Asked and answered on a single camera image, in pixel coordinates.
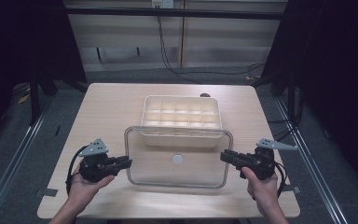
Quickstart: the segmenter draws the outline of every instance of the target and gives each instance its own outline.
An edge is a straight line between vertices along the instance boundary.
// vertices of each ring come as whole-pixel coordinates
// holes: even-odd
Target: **aluminum rail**
[[[16,177],[16,174],[19,171],[22,162],[24,161],[25,156],[27,155],[29,148],[31,147],[31,144],[33,143],[34,138],[36,137],[36,134],[40,129],[40,126],[43,123],[44,117],[51,105],[52,99],[53,97],[48,98],[48,101],[46,102],[45,108],[42,111],[41,115],[35,121],[34,125],[28,128],[28,131],[25,134],[24,138],[22,139],[19,147],[17,148],[17,151],[14,154],[13,159],[11,160],[10,164],[5,170],[5,173],[2,175],[0,179],[0,207],[7,196],[11,184],[13,183],[14,178]]]
[[[285,120],[289,120],[288,111],[286,105],[283,102],[283,99],[282,98],[277,99],[276,104],[279,107],[282,117]],[[290,121],[286,121],[286,126],[289,130],[293,130],[292,131],[293,140],[296,142],[296,145],[298,146],[298,151],[301,155],[301,158],[303,159],[305,165],[310,171],[310,176],[312,177],[312,180],[316,185],[316,188],[319,190],[319,193],[321,194],[322,199],[324,200],[324,204],[326,205],[326,208],[330,213],[331,218],[337,224],[347,224],[348,221],[345,218],[336,197],[333,195],[333,192],[330,190],[327,183],[325,182],[324,177],[321,171],[319,170],[319,167],[316,164],[315,160],[313,159],[312,155],[310,154],[310,150],[307,144],[305,143],[304,138],[301,136],[300,131],[298,130],[297,127],[294,127]]]

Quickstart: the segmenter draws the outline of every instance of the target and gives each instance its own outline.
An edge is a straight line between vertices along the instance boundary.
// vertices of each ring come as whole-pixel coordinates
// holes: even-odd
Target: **human hand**
[[[278,203],[278,177],[274,174],[271,178],[259,180],[248,167],[242,167],[241,171],[249,181],[248,193],[255,199],[258,211],[269,223],[288,223]]]
[[[78,171],[79,165],[73,171],[72,185],[68,199],[50,223],[72,223],[76,216],[83,212],[86,206],[92,201],[95,194],[115,179],[113,175],[109,175],[97,183],[92,183],[85,180]]]

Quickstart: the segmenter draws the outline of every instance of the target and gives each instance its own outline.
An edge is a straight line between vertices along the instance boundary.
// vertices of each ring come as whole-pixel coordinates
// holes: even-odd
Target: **forearm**
[[[268,220],[269,224],[288,224],[289,223],[289,221],[287,221],[287,218],[284,215],[281,207],[278,204],[274,205],[273,207],[270,207],[270,209],[266,212],[265,216],[266,216],[266,219]]]
[[[71,224],[80,213],[81,211],[76,208],[75,204],[71,204],[70,202],[66,201],[49,223]]]

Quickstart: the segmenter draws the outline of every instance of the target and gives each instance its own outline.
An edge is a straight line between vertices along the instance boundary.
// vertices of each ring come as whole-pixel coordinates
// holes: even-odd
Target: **white plastic tray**
[[[148,96],[142,118],[143,127],[222,130],[219,106],[211,97]],[[144,133],[149,146],[214,147],[216,134]]]

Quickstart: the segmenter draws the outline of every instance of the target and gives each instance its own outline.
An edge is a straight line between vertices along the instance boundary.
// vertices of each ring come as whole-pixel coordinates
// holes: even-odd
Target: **black cable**
[[[159,31],[159,42],[160,42],[160,50],[161,50],[161,57],[162,57],[162,61],[164,62],[165,67],[170,70],[174,75],[176,75],[177,77],[181,78],[181,79],[185,79],[187,81],[190,82],[194,82],[197,84],[202,84],[196,80],[187,78],[187,77],[181,77],[178,73],[176,73],[175,71],[173,71],[173,69],[171,68],[170,62],[168,61],[168,56],[167,56],[167,52],[165,50],[165,44],[164,44],[164,38],[162,35],[162,27],[161,27],[161,17],[158,16],[158,31]]]
[[[304,107],[304,95],[302,92],[300,92],[300,101],[298,103],[298,107],[297,107],[297,114],[295,115],[295,120],[294,122],[292,123],[292,128],[290,128],[283,136],[281,136],[280,138],[276,139],[275,141],[279,142],[281,141],[284,137],[286,137],[289,133],[291,133],[292,131],[294,131],[301,119],[302,119],[302,112],[303,112],[303,107]],[[273,120],[273,121],[268,121],[268,123],[279,123],[279,122],[287,122],[287,121],[290,121],[289,119],[282,119],[282,120]],[[277,136],[277,135],[280,135],[282,134],[283,132],[280,132],[280,133],[276,133],[274,134],[274,137]]]
[[[248,71],[247,73],[249,73],[249,80],[248,82],[246,82],[246,86],[249,86],[249,84],[251,83],[252,81],[252,74],[251,74],[251,71],[255,70],[257,67],[261,66],[261,65],[266,65],[265,63],[254,63],[254,64],[251,64],[249,67],[248,67]]]
[[[279,173],[281,174],[281,184],[278,187],[278,198],[279,198],[279,196],[283,191],[283,188],[286,186],[287,172],[286,172],[286,168],[284,168],[284,166],[278,162],[275,162],[275,167],[278,169]]]
[[[262,77],[262,78],[258,79],[256,82],[252,83],[251,86],[253,86],[254,88],[257,88],[259,86],[262,86],[262,85],[265,85],[267,83],[270,83],[275,77],[277,77],[284,70],[285,69],[280,69],[280,70],[270,74],[269,76]]]
[[[178,74],[181,75],[185,75],[185,74],[204,74],[204,73],[210,73],[210,74],[217,74],[217,75],[227,75],[227,76],[236,76],[236,75],[242,75],[242,74],[246,74],[246,73],[250,73],[251,71],[255,70],[257,67],[262,66],[262,65],[266,65],[265,63],[253,63],[251,65],[249,65],[248,69],[244,72],[238,72],[238,73],[223,73],[223,72],[211,72],[211,71],[205,71],[205,72],[176,72]]]
[[[81,149],[78,150],[77,153],[75,153],[75,156],[72,158],[71,160],[71,164],[69,165],[69,169],[68,169],[68,175],[66,177],[66,193],[69,195],[69,191],[71,191],[71,186],[72,186],[72,178],[74,177],[74,175],[77,175],[79,173],[76,173],[74,175],[72,175],[72,168],[74,167],[74,163],[75,160],[77,158],[77,156],[80,154],[81,151],[83,151],[84,148],[86,148],[87,146],[82,147]]]

